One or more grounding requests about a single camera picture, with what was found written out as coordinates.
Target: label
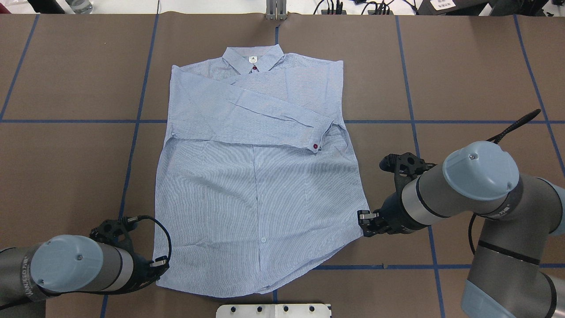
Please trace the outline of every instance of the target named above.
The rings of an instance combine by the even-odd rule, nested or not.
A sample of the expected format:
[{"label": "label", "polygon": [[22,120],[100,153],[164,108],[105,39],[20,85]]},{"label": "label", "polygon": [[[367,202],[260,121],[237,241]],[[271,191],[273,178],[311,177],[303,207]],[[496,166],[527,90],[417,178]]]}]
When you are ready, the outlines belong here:
[{"label": "label", "polygon": [[453,0],[430,0],[430,2],[432,6],[438,11],[455,7]]}]

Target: shirt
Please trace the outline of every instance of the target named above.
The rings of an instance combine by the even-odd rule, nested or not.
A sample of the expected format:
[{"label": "shirt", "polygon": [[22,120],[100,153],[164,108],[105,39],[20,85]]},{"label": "shirt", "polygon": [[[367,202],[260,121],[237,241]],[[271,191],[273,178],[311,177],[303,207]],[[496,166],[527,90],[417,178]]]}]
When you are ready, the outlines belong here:
[{"label": "shirt", "polygon": [[[172,66],[155,185],[172,257],[159,286],[268,293],[362,236],[357,210],[368,205],[342,86],[343,61],[278,45]],[[154,255],[166,250],[156,232]]]}]

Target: folded sleeve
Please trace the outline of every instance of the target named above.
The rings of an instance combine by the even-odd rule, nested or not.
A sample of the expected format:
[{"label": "folded sleeve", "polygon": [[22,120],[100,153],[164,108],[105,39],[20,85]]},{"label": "folded sleeve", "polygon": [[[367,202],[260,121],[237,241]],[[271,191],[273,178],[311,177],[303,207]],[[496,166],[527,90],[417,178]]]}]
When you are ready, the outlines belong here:
[{"label": "folded sleeve", "polygon": [[173,66],[169,137],[320,150],[333,120],[277,98]]}]

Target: black cable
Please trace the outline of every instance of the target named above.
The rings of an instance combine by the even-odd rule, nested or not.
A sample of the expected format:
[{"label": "black cable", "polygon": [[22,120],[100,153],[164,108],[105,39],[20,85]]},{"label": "black cable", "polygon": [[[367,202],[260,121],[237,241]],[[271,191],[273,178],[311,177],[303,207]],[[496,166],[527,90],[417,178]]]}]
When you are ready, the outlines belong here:
[{"label": "black cable", "polygon": [[[167,231],[167,229],[165,229],[165,227],[161,224],[161,222],[157,221],[154,217],[152,216],[137,216],[137,219],[139,221],[141,220],[151,220],[153,222],[155,222],[155,224],[157,224],[157,226],[159,226],[163,232],[165,233],[165,236],[167,237],[167,244],[168,244],[168,253],[167,253],[167,260],[165,261],[165,264],[169,264],[169,262],[171,261],[171,252],[172,252],[172,242],[171,242],[171,236],[169,235],[169,232]],[[127,293],[132,293],[134,291],[138,291],[140,289],[144,289],[145,287],[151,285],[152,283],[156,282],[160,277],[156,276],[152,279],[150,279],[149,281],[147,281],[145,284],[140,285],[138,287],[135,287],[134,289],[128,289],[126,291],[123,292],[119,292],[119,293],[104,293],[104,292],[82,292],[82,293],[88,293],[88,294],[99,294],[99,295],[119,295],[119,294],[127,294]]]},{"label": "black cable", "polygon": [[393,3],[394,0],[390,0],[389,3],[386,4],[386,15],[390,14],[390,4]]},{"label": "black cable", "polygon": [[512,125],[510,125],[508,128],[506,128],[500,134],[498,134],[496,136],[492,136],[489,139],[487,139],[487,141],[492,141],[493,143],[498,144],[502,140],[502,138],[504,138],[504,136],[506,136],[509,132],[511,132],[511,131],[523,126],[524,124],[528,123],[529,121],[534,119],[536,116],[538,116],[540,112],[541,112],[541,109],[538,108],[538,109],[532,111],[531,113],[528,113],[526,116],[515,121]]},{"label": "black cable", "polygon": [[167,231],[167,229],[165,229],[165,227],[161,224],[161,222],[157,221],[152,216],[138,216],[137,219],[138,220],[152,220],[153,222],[155,222],[155,224],[157,224],[157,226],[159,226],[163,230],[163,232],[165,233],[165,236],[167,237],[167,243],[168,243],[168,248],[169,248],[169,253],[167,254],[167,263],[169,263],[169,261],[171,261],[171,251],[173,250],[173,247],[172,247],[172,243],[171,243],[171,236],[169,235],[169,232]]},{"label": "black cable", "polygon": [[316,11],[318,10],[318,8],[320,7],[321,3],[324,2],[324,0],[320,0],[320,2],[318,2],[318,5],[316,6],[316,9],[314,9],[314,13],[316,14]]},{"label": "black cable", "polygon": [[416,0],[414,0],[414,4],[408,2],[408,0],[402,0],[406,3],[408,3],[408,5],[412,8],[412,10],[414,11],[414,14],[418,15],[418,8],[416,7]]},{"label": "black cable", "polygon": [[365,13],[365,9],[366,9],[370,4],[375,5],[375,11],[377,11],[377,6],[378,6],[379,4],[376,3],[375,1],[370,1],[370,2],[367,2],[367,4],[365,5],[365,7],[363,8],[363,11],[361,11],[361,15],[363,15],[363,14]]},{"label": "black cable", "polygon": [[475,254],[475,245],[473,245],[473,224],[475,223],[475,219],[477,215],[473,213],[471,220],[469,221],[469,228],[467,230],[467,235],[469,237],[469,247],[471,248],[471,252],[473,255]]},{"label": "black cable", "polygon": [[383,1],[381,2],[381,4],[379,5],[379,10],[378,10],[377,12],[373,13],[373,14],[375,14],[375,15],[380,15],[380,14],[384,14],[385,11],[386,11],[385,1],[383,0]]},{"label": "black cable", "polygon": [[[536,116],[538,116],[540,114],[540,112],[541,112],[541,109],[538,108],[538,109],[528,113],[527,115],[523,116],[522,118],[518,119],[513,124],[508,126],[508,128],[503,130],[500,134],[498,134],[496,136],[492,136],[489,139],[487,139],[487,141],[492,141],[493,143],[498,144],[502,140],[502,138],[504,138],[504,136],[506,136],[508,133],[520,128],[521,126],[527,124],[532,119],[534,119]],[[471,220],[469,221],[469,228],[468,228],[468,231],[467,231],[467,235],[468,235],[468,238],[469,238],[469,246],[471,248],[471,252],[473,252],[473,255],[475,254],[475,246],[473,245],[472,230],[473,230],[473,223],[475,223],[476,217],[477,217],[477,215],[473,213],[473,216],[471,217]]]},{"label": "black cable", "polygon": [[27,304],[27,303],[30,303],[30,302],[32,302],[32,301],[29,298],[21,298],[21,299],[14,301],[14,302],[9,303],[9,304],[5,304],[5,305],[0,306],[0,311],[2,311],[4,309],[12,308],[14,306]]}]

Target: bottle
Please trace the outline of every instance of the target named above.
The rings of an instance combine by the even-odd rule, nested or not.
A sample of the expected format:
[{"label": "bottle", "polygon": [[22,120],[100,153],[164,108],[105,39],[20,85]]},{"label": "bottle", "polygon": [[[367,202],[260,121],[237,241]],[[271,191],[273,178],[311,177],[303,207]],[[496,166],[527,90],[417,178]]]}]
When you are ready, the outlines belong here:
[{"label": "bottle", "polygon": [[65,0],[75,14],[89,14],[92,12],[92,4],[89,0]]}]

